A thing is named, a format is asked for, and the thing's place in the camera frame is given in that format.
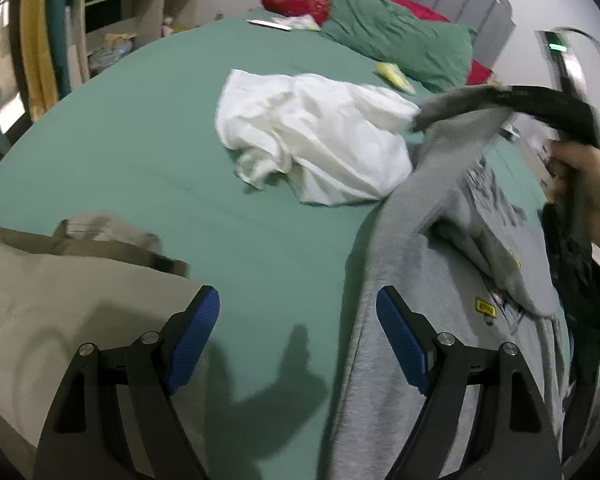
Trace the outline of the person's right hand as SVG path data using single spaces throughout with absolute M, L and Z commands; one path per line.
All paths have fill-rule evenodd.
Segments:
M 553 177 L 554 198 L 561 198 L 567 192 L 568 174 L 577 171 L 588 206 L 591 240 L 600 248 L 600 150 L 576 142 L 553 141 L 547 168 Z

